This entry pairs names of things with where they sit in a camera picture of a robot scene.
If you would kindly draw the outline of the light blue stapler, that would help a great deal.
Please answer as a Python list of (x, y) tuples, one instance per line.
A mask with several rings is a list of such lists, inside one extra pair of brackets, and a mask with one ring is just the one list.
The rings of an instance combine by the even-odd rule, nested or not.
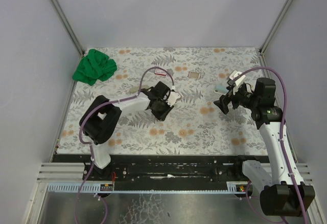
[(228, 92), (228, 89), (222, 85), (216, 85), (214, 88), (214, 92), (219, 94), (226, 94)]

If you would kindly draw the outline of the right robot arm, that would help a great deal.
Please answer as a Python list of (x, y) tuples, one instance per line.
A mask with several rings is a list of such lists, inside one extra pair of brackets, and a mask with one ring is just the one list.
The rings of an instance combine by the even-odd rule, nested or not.
[(258, 78), (252, 92), (248, 92), (242, 78), (229, 79), (227, 83), (227, 93), (214, 104), (224, 114), (229, 112), (229, 104), (233, 109), (239, 106), (249, 109), (268, 152), (271, 173), (255, 160), (246, 160), (242, 164), (243, 174), (260, 192), (263, 213), (267, 216), (303, 216), (315, 198), (315, 190), (305, 184), (294, 163), (287, 128), (282, 122), (283, 111), (275, 106), (275, 81)]

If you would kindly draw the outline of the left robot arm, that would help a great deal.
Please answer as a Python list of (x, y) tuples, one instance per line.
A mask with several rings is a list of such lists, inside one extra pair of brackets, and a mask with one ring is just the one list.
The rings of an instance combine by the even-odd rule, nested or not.
[(169, 88), (161, 81), (150, 88), (142, 88), (132, 97), (109, 100), (103, 95), (97, 96), (79, 122), (79, 139), (90, 145), (91, 160), (96, 167), (104, 169), (111, 162), (105, 143), (122, 116), (150, 110), (157, 120), (164, 121), (179, 98), (174, 86)]

